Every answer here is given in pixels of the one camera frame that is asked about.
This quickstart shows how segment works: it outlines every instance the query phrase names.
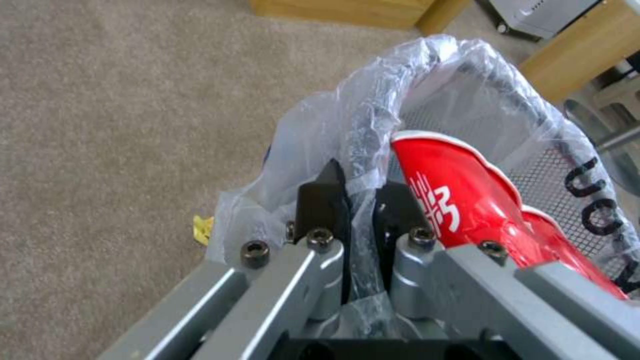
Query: metal rod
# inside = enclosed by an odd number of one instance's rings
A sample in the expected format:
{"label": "metal rod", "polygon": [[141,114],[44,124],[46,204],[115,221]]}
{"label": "metal rod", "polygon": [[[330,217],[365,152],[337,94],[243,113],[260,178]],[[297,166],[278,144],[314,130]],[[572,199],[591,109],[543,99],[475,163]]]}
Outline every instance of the metal rod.
{"label": "metal rod", "polygon": [[637,139],[640,136],[640,123],[629,126],[628,128],[607,136],[596,144],[596,150],[600,153],[611,151],[628,142]]}

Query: metal mesh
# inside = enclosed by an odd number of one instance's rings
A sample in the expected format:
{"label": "metal mesh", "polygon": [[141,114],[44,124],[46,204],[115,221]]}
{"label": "metal mesh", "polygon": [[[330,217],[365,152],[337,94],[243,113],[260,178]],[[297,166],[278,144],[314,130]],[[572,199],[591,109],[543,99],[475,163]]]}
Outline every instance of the metal mesh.
{"label": "metal mesh", "polygon": [[[504,171],[525,204],[554,217],[585,256],[595,257],[612,241],[612,236],[595,236],[582,225],[582,209],[592,199],[576,198],[564,187],[565,177],[576,166],[564,153],[566,146],[532,139],[537,119],[532,119],[530,108],[520,107],[517,102],[514,105],[512,99],[505,97],[503,88],[487,86],[482,78],[468,73],[444,76],[448,78],[434,79],[427,86],[439,83],[437,90],[432,87],[429,93],[421,93],[417,89],[410,94],[412,99],[406,101],[410,105],[403,107],[400,114],[405,128],[437,131],[473,145]],[[395,155],[390,160],[388,177],[404,181]],[[604,225],[611,215],[596,211],[591,222]],[[623,267],[622,260],[610,261],[603,270],[614,277]]]}

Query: white logo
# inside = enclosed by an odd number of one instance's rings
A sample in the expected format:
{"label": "white logo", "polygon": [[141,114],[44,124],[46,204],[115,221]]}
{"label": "white logo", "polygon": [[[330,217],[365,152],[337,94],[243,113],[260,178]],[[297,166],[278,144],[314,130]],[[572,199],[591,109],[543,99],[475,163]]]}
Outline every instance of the white logo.
{"label": "white logo", "polygon": [[417,172],[417,179],[409,178],[409,182],[413,194],[418,198],[418,203],[436,235],[438,237],[441,235],[440,226],[444,223],[445,215],[451,216],[449,231],[455,233],[460,226],[460,213],[455,204],[448,204],[451,197],[449,187],[441,186],[432,190],[427,177],[420,172]]}

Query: hex socket bolt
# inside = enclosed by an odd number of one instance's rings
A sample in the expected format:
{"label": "hex socket bolt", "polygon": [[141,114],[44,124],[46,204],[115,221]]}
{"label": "hex socket bolt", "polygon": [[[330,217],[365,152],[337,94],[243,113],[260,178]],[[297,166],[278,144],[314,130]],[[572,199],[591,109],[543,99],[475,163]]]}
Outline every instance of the hex socket bolt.
{"label": "hex socket bolt", "polygon": [[269,263],[269,245],[261,240],[244,243],[240,249],[242,264],[248,268],[258,269]]}
{"label": "hex socket bolt", "polygon": [[329,251],[333,234],[325,227],[316,227],[307,233],[307,247],[319,254]]}
{"label": "hex socket bolt", "polygon": [[420,250],[431,251],[436,240],[428,227],[417,226],[409,230],[409,245]]}
{"label": "hex socket bolt", "polygon": [[501,244],[496,241],[483,241],[478,245],[480,251],[484,252],[491,260],[494,260],[496,264],[504,266],[509,257],[509,253]]}

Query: wooden furniture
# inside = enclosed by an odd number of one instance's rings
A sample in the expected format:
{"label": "wooden furniture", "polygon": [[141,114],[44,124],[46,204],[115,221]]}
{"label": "wooden furniture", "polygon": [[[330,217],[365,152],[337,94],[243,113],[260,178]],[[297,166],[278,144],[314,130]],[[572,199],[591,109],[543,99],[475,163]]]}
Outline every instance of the wooden furniture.
{"label": "wooden furniture", "polygon": [[542,97],[557,102],[638,49],[640,15],[624,0],[606,0],[519,67]]}
{"label": "wooden furniture", "polygon": [[252,0],[257,15],[410,28],[434,0]]}
{"label": "wooden furniture", "polygon": [[436,0],[415,27],[425,36],[441,33],[471,0]]}

